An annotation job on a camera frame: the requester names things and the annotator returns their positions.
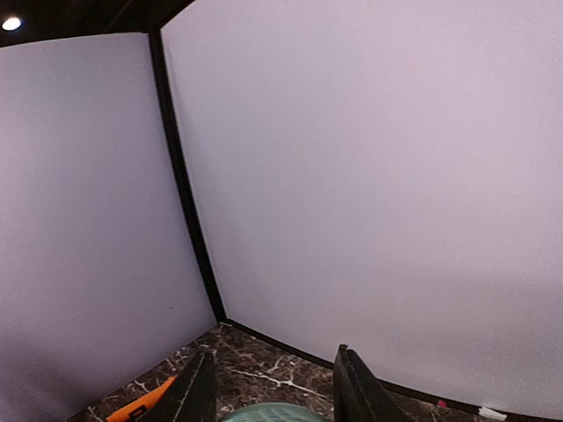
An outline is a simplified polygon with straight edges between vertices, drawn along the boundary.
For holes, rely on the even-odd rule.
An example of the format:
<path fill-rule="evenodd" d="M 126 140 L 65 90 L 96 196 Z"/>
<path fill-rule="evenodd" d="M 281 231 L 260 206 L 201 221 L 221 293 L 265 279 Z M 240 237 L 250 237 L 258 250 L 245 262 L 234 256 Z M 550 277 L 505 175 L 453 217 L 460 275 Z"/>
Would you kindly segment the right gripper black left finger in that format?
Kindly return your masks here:
<path fill-rule="evenodd" d="M 210 352 L 198 352 L 186 364 L 144 422 L 216 420 L 216 366 Z"/>

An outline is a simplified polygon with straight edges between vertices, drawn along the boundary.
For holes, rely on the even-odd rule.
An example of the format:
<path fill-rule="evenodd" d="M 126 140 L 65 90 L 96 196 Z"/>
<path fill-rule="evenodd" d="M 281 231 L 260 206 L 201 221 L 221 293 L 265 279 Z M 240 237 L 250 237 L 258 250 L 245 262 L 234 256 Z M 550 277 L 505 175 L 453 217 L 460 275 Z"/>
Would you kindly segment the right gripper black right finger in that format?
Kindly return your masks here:
<path fill-rule="evenodd" d="M 394 403 L 358 353 L 344 344 L 339 345 L 333 364 L 333 401 L 335 421 L 413 421 Z"/>

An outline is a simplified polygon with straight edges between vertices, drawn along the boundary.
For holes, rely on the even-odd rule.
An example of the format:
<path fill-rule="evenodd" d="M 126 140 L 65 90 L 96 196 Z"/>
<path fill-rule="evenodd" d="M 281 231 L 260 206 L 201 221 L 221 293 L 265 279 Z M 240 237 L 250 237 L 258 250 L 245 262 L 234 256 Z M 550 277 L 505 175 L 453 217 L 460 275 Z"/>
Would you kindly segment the mint green toy microphone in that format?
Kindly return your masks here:
<path fill-rule="evenodd" d="M 303 406 L 286 403 L 252 404 L 231 412 L 223 422 L 326 422 L 328 418 Z"/>

